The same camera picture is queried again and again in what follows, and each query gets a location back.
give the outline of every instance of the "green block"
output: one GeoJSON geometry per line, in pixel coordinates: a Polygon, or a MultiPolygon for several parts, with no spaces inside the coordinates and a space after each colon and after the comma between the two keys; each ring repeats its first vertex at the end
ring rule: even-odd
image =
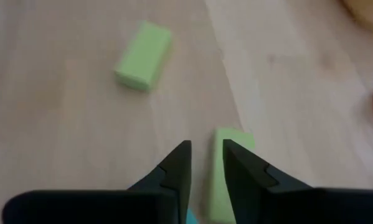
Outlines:
{"type": "Polygon", "coordinates": [[[214,136],[214,158],[210,180],[209,220],[217,223],[236,223],[225,182],[222,145],[224,139],[231,139],[248,150],[254,148],[252,134],[243,133],[232,128],[219,128],[214,136]]]}
{"type": "Polygon", "coordinates": [[[118,80],[137,90],[150,90],[158,79],[171,32],[144,21],[115,72],[118,80]]]}

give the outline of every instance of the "wood grain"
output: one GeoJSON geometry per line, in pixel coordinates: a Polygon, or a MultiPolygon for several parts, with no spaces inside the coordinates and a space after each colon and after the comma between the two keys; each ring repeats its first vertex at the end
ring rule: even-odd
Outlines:
{"type": "Polygon", "coordinates": [[[124,189],[182,140],[204,218],[216,127],[313,186],[373,188],[373,34],[337,1],[0,0],[0,211],[32,189],[124,189]],[[147,19],[174,34],[151,94],[112,68],[147,19]]]}

